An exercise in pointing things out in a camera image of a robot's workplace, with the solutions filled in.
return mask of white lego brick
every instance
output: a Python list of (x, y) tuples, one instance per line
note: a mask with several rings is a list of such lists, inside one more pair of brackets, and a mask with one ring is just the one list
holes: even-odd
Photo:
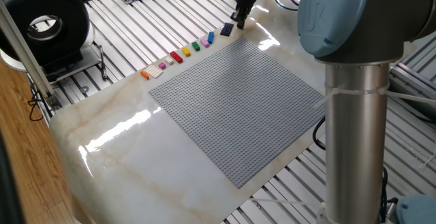
[(154, 65), (149, 65), (144, 71), (154, 78), (159, 77), (163, 73), (162, 70)]
[(174, 63), (174, 60), (171, 57), (165, 57), (165, 61), (168, 62), (170, 65)]

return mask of green lego brick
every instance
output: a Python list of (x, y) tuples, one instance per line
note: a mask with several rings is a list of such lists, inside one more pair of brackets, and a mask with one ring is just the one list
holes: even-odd
[(194, 50), (200, 51), (200, 46), (197, 44), (197, 42), (192, 43), (192, 47), (194, 48)]

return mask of wooden floor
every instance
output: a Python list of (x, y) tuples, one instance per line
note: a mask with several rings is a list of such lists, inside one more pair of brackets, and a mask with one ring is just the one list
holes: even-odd
[[(72, 216), (62, 167), (47, 125), (29, 120), (30, 98), (25, 74), (0, 61), (0, 128), (23, 214), (32, 224), (79, 224)], [(34, 116), (41, 116), (38, 108)]]

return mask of white marble surface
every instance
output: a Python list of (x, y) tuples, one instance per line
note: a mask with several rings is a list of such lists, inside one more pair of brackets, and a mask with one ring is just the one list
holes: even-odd
[(158, 79), (137, 72), (52, 118), (68, 184), (97, 223), (220, 223), (312, 143), (310, 130), (237, 189), (148, 94), (242, 36), (324, 94), (324, 66), (302, 49), (296, 16), (258, 0), (245, 30), (216, 30), (210, 48), (178, 50), (183, 63)]

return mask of gray lego baseplate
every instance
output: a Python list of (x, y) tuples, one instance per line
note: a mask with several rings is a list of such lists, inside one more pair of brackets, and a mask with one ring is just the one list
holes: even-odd
[(245, 38), (150, 95), (238, 188), (324, 115), (321, 94)]

